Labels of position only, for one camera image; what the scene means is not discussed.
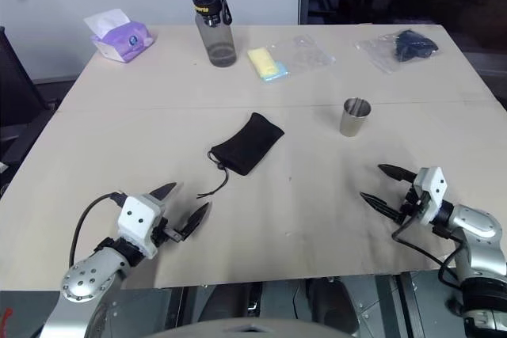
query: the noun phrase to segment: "purple tissue package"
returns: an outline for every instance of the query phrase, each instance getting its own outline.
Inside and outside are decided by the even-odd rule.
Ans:
[[[153,44],[146,25],[130,19],[121,9],[112,9],[85,19],[95,33],[91,37],[99,52],[108,59],[128,63]]]

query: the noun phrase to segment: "black chair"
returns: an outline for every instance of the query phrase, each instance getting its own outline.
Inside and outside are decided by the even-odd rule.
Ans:
[[[12,180],[40,133],[55,113],[27,75],[0,27],[0,196]]]

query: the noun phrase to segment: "clear plastic bag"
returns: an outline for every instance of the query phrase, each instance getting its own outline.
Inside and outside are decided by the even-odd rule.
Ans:
[[[406,63],[427,59],[439,50],[433,41],[411,29],[359,41],[356,48],[365,51],[369,59],[386,73],[393,73]]]
[[[251,49],[248,55],[263,81],[301,74],[335,62],[334,57],[322,51],[308,35]]]

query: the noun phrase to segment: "drawstring cord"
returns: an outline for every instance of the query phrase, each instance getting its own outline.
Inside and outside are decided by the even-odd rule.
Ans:
[[[207,196],[212,196],[213,194],[217,193],[218,190],[220,190],[221,188],[223,188],[223,186],[229,181],[229,171],[227,170],[227,168],[218,160],[214,159],[212,157],[212,152],[209,151],[208,152],[208,158],[213,161],[215,164],[216,164],[216,167],[220,170],[223,170],[225,172],[225,179],[223,180],[223,183],[215,190],[213,190],[212,192],[209,192],[209,193],[203,193],[203,194],[198,194],[197,195],[197,199],[199,198],[204,198],[204,197],[207,197]]]

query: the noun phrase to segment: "drawstring bag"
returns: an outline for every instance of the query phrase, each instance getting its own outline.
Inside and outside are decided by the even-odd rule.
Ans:
[[[225,172],[225,179],[217,189],[198,194],[197,198],[211,196],[223,188],[229,181],[228,169],[246,176],[283,135],[284,132],[280,128],[270,123],[261,114],[254,112],[236,135],[209,150],[208,158],[216,164],[218,169]]]

